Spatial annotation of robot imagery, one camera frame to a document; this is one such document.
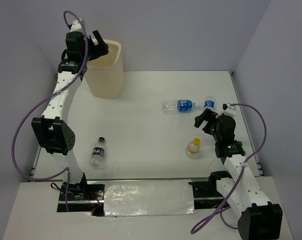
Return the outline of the clear bottle black cap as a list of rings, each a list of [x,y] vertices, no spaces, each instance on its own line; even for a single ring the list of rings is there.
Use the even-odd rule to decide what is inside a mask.
[[[104,137],[99,137],[94,144],[89,163],[96,170],[102,170],[105,165],[106,141]]]

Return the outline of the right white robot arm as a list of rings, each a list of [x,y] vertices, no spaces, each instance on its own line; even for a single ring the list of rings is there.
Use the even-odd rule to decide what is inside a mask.
[[[235,139],[236,122],[231,107],[222,113],[210,109],[195,118],[194,126],[215,140],[215,153],[226,168],[210,175],[208,190],[222,195],[222,205],[229,205],[237,216],[237,230],[243,240],[277,240],[280,237],[283,210],[272,203],[257,183],[242,143]]]

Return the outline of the clear bottle large blue label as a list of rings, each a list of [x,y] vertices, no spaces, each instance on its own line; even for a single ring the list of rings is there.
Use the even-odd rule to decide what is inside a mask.
[[[162,112],[164,114],[186,114],[199,109],[199,105],[188,99],[162,101]]]

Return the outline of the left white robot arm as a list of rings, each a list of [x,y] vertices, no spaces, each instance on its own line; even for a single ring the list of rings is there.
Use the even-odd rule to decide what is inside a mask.
[[[66,34],[66,49],[58,65],[54,96],[41,117],[31,121],[39,145],[55,160],[63,171],[63,191],[81,200],[87,197],[89,187],[85,173],[80,169],[73,148],[75,133],[68,126],[68,114],[74,95],[87,71],[87,62],[109,53],[108,45],[99,31],[93,31],[94,39],[81,31]]]

